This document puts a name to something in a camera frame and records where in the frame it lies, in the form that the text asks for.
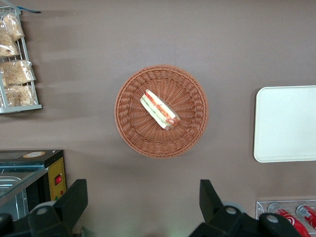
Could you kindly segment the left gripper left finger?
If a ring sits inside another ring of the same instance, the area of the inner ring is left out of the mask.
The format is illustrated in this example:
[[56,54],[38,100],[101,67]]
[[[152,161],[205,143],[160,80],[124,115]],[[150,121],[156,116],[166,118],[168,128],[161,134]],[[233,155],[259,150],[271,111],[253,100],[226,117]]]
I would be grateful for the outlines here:
[[53,205],[42,203],[28,215],[31,236],[71,237],[87,204],[87,181],[77,179]]

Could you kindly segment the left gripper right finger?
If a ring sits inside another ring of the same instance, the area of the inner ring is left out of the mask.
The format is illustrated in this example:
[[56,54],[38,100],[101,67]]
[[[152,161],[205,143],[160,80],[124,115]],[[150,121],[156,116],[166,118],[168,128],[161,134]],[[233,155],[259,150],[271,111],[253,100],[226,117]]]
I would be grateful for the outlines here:
[[257,221],[232,205],[223,205],[209,180],[201,180],[199,206],[204,218],[192,237],[256,237]]

